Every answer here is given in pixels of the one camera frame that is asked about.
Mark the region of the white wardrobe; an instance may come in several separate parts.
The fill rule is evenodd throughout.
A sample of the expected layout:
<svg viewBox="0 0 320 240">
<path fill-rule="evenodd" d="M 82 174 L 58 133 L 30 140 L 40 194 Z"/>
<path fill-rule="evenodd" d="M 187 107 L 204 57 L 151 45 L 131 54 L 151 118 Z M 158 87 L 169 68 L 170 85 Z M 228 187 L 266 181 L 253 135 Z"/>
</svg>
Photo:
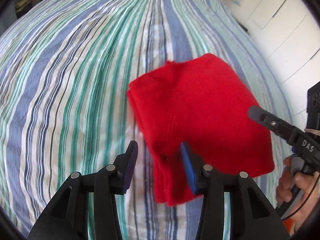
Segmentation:
<svg viewBox="0 0 320 240">
<path fill-rule="evenodd" d="M 319 82 L 319 26 L 302 0 L 224 0 L 273 68 L 300 129 L 307 91 Z"/>
</svg>

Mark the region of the striped blue green bedsheet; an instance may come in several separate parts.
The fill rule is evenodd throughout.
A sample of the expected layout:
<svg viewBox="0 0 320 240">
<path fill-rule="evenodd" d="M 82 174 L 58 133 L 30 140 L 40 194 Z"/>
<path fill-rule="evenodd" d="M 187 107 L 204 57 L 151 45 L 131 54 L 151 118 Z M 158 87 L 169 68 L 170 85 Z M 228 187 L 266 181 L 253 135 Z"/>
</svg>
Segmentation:
<svg viewBox="0 0 320 240">
<path fill-rule="evenodd" d="M 23 235 L 74 171 L 139 144 L 117 209 L 124 239 L 193 239 L 201 199 L 156 203 L 129 83 L 166 61 L 227 62 L 267 111 L 293 122 L 280 82 L 221 0 L 44 0 L 1 36 L 1 207 Z"/>
</svg>

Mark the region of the red knit sweater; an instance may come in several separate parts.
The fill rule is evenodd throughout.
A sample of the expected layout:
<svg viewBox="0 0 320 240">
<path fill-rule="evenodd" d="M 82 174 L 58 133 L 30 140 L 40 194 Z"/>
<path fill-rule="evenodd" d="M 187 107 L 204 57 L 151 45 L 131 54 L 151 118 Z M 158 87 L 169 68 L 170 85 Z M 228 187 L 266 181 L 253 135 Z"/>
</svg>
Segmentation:
<svg viewBox="0 0 320 240">
<path fill-rule="evenodd" d="M 127 96 L 153 160 L 153 191 L 170 206 L 194 199 L 180 154 L 187 142 L 227 174 L 274 170 L 271 135 L 248 117 L 257 101 L 234 70 L 213 54 L 164 66 L 130 82 Z"/>
</svg>

